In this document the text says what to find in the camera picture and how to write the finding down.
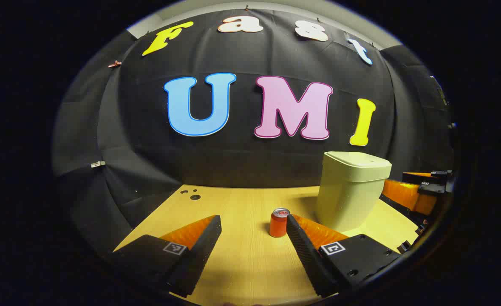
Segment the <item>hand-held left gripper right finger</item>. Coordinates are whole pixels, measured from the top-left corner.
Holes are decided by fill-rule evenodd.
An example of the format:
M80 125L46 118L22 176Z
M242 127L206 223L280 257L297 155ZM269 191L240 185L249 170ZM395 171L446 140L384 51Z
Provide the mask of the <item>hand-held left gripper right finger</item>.
M297 215L287 217L286 230L317 295L325 298L361 286L394 263L400 254L368 235L351 238L312 231L319 224Z

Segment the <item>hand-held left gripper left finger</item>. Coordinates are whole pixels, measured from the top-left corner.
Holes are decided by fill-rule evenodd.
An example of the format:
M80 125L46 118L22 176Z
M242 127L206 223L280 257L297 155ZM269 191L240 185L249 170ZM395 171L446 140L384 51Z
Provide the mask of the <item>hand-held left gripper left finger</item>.
M195 290L221 231L221 217L211 215L160 238L141 235L107 260L151 290L186 298Z

